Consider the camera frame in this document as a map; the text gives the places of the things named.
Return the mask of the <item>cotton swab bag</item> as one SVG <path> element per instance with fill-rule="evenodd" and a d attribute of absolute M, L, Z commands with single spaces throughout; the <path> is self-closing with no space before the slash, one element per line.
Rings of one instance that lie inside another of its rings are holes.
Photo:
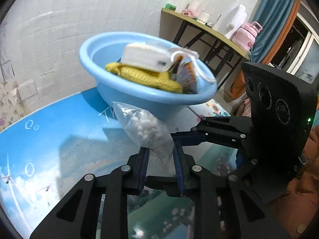
<path fill-rule="evenodd" d="M 165 166 L 174 150 L 174 142 L 166 124 L 149 111 L 122 102 L 114 102 L 113 110 L 127 136 L 138 147 L 149 148 L 153 161 Z"/>

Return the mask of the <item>green small box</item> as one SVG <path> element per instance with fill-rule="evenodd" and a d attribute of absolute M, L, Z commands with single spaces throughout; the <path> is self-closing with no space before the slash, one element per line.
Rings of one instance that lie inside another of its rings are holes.
<path fill-rule="evenodd" d="M 167 3 L 165 8 L 168 10 L 176 11 L 176 6 L 170 3 Z"/>

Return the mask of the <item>white tissue pack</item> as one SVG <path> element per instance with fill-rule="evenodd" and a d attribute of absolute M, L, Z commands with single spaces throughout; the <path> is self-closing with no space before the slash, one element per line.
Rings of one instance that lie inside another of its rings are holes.
<path fill-rule="evenodd" d="M 142 70 L 166 72 L 172 65 L 171 55 L 164 46 L 134 42 L 124 47 L 120 62 Z"/>

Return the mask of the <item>blue curtain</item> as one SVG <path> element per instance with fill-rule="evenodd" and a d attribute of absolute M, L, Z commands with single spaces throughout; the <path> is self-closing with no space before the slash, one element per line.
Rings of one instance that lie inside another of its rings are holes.
<path fill-rule="evenodd" d="M 263 30 L 257 35 L 250 61 L 268 64 L 280 49 L 299 11 L 301 0 L 261 0 L 253 21 Z"/>

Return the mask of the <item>yellow mesh bag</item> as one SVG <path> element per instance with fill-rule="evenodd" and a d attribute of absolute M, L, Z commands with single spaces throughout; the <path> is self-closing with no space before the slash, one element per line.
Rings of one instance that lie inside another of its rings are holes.
<path fill-rule="evenodd" d="M 183 87 L 168 72 L 142 70 L 119 62 L 108 63 L 105 70 L 130 82 L 172 93 L 183 93 Z"/>

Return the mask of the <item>wall power socket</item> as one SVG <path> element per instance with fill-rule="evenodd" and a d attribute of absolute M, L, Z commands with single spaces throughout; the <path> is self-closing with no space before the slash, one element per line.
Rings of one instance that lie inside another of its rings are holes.
<path fill-rule="evenodd" d="M 20 84 L 18 87 L 18 94 L 20 96 L 21 101 L 24 101 L 37 93 L 38 90 L 33 79 L 30 79 Z"/>

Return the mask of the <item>white paper cup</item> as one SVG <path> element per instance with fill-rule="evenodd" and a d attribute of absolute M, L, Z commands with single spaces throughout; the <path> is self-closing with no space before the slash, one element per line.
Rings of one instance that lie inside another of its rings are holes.
<path fill-rule="evenodd" d="M 202 24 L 207 24 L 208 20 L 211 18 L 211 14 L 205 10 L 201 10 L 198 14 L 197 21 Z"/>

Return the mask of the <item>light blue plastic basin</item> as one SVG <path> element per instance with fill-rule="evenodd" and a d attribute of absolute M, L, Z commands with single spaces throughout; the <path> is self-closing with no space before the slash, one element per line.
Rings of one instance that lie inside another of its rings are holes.
<path fill-rule="evenodd" d="M 108 105 L 115 101 L 127 103 L 165 120 L 187 106 L 202 104 L 213 98 L 217 84 L 208 83 L 203 78 L 198 78 L 198 94 L 177 94 L 136 84 L 106 71 L 106 64 L 119 60 L 124 47 L 133 42 L 146 42 L 167 49 L 176 47 L 168 40 L 130 31 L 100 33 L 88 38 L 80 47 L 80 63 L 95 79 L 97 90 Z"/>

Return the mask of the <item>black product package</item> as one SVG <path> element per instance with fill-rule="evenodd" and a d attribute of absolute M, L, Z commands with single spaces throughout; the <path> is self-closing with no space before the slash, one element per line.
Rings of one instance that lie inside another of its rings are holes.
<path fill-rule="evenodd" d="M 182 87 L 185 94 L 198 94 L 197 74 L 195 73 L 194 66 L 187 57 L 178 53 L 170 68 L 168 69 L 170 78 Z"/>

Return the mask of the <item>wooden side table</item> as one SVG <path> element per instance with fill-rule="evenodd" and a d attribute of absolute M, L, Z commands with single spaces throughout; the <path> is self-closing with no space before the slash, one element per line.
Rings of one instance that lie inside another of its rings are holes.
<path fill-rule="evenodd" d="M 218 58 L 220 60 L 216 68 L 211 70 L 214 76 L 218 76 L 224 66 L 230 67 L 228 74 L 219 82 L 218 88 L 221 88 L 224 85 L 241 62 L 249 59 L 247 52 L 209 26 L 166 8 L 161 9 L 161 14 L 173 16 L 175 19 L 181 21 L 178 31 L 172 40 L 172 42 L 176 45 L 181 40 L 187 27 L 192 27 L 199 31 L 199 33 L 189 40 L 184 47 L 189 49 L 198 41 L 208 46 L 210 50 L 204 58 L 204 63 L 209 64 L 214 58 Z"/>

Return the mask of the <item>pink water bottle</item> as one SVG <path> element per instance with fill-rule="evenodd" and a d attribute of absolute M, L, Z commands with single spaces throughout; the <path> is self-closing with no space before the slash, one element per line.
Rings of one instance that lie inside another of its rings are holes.
<path fill-rule="evenodd" d="M 235 32 L 231 41 L 248 52 L 255 43 L 257 35 L 263 30 L 262 25 L 258 22 L 244 23 Z"/>

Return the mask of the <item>white kettle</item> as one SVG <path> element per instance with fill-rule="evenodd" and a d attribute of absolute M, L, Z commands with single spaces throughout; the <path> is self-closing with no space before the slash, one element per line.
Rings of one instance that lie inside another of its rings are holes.
<path fill-rule="evenodd" d="M 219 32 L 230 39 L 235 31 L 245 23 L 247 16 L 246 7 L 243 4 L 232 5 L 222 15 Z"/>

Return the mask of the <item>pink cloth item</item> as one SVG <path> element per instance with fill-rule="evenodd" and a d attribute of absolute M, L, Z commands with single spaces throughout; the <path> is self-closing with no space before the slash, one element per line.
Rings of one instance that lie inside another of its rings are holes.
<path fill-rule="evenodd" d="M 187 8 L 182 10 L 181 14 L 190 18 L 198 18 L 199 12 L 195 9 Z"/>

